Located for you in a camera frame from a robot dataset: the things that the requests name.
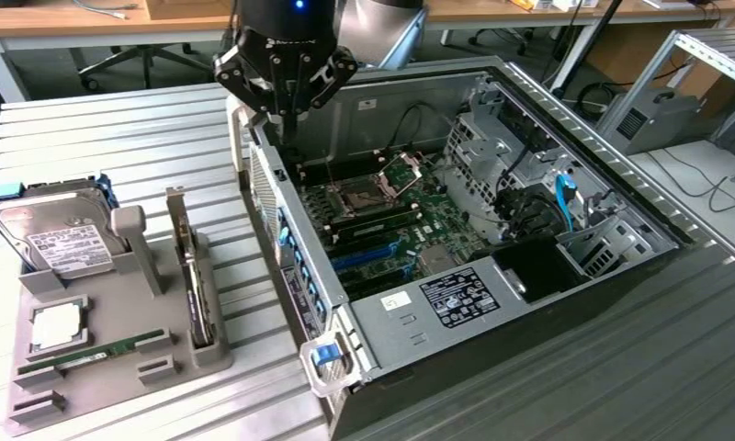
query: blue pcie slot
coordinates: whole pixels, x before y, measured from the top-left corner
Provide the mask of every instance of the blue pcie slot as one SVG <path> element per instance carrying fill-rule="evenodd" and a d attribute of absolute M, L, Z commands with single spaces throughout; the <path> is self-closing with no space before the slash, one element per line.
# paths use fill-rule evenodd
<path fill-rule="evenodd" d="M 393 257 L 398 252 L 399 245 L 401 245 L 401 241 L 397 241 L 370 251 L 365 251 L 358 254 L 351 254 L 351 255 L 347 255 L 346 257 L 339 257 L 338 259 L 332 260 L 332 267 L 335 268 L 336 271 L 340 271 L 354 266 L 363 265 L 375 260 L 382 260 L 389 257 Z"/>

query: blue cable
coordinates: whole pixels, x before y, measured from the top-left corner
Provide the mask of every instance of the blue cable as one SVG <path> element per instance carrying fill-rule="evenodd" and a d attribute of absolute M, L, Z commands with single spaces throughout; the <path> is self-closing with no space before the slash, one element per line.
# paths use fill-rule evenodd
<path fill-rule="evenodd" d="M 569 206 L 566 205 L 567 199 L 571 200 L 578 192 L 578 184 L 573 179 L 573 176 L 561 174 L 555 178 L 555 199 L 559 202 L 563 216 L 566 217 L 566 226 L 569 231 L 575 230 L 575 223 L 573 222 L 573 214 L 569 212 Z"/>

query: green circuit board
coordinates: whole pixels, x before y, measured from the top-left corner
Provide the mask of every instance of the green circuit board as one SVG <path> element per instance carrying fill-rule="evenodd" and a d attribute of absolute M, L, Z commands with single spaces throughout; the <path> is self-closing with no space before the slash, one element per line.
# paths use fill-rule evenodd
<path fill-rule="evenodd" d="M 425 265 L 422 259 L 429 248 L 441 245 L 437 249 L 446 249 L 451 264 L 462 265 L 469 262 L 473 253 L 487 246 L 487 241 L 463 218 L 453 199 L 438 191 L 439 182 L 431 166 L 421 165 L 419 170 L 422 177 L 397 199 L 389 198 L 382 192 L 377 175 L 358 176 L 331 184 L 306 187 L 300 191 L 308 216 L 352 301 L 430 276 L 431 267 Z M 415 178 L 411 167 L 402 161 L 394 161 L 383 172 L 395 190 L 405 188 Z M 330 242 L 331 237 L 324 226 L 338 221 L 360 219 L 362 216 L 381 217 L 390 209 L 409 207 L 414 203 L 418 204 L 418 211 L 411 217 L 398 221 L 399 228 L 387 228 L 387 220 L 382 219 L 377 222 L 377 227 L 385 227 L 379 233 L 348 243 Z M 391 256 L 338 268 L 336 261 L 343 256 L 348 258 L 366 250 L 389 246 L 394 247 Z"/>

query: metal workbench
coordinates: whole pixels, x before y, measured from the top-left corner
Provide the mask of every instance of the metal workbench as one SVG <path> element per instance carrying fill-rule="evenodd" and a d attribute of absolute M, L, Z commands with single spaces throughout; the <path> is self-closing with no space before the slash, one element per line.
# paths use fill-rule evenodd
<path fill-rule="evenodd" d="M 4 107 L 0 181 L 102 168 L 150 213 L 151 239 L 171 233 L 163 188 L 195 187 L 235 356 L 212 377 L 20 439 L 327 437 L 239 198 L 224 96 L 212 85 Z M 17 263 L 0 241 L 0 424 Z M 735 439 L 735 259 L 706 241 L 595 320 L 354 439 Z"/>
<path fill-rule="evenodd" d="M 21 439 L 327 438 L 235 179 L 227 91 L 198 85 L 3 107 L 0 182 L 96 170 L 124 206 L 142 204 L 151 240 L 172 234 L 164 189 L 184 186 L 191 221 L 212 246 L 234 366 Z M 0 237 L 0 439 L 20 260 Z"/>

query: hard drive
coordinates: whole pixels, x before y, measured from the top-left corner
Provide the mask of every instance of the hard drive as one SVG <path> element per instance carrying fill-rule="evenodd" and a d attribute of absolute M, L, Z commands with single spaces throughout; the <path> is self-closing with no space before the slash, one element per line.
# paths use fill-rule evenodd
<path fill-rule="evenodd" d="M 114 268 L 128 244 L 112 231 L 118 202 L 110 178 L 0 186 L 0 233 L 29 271 L 53 270 L 63 279 Z"/>

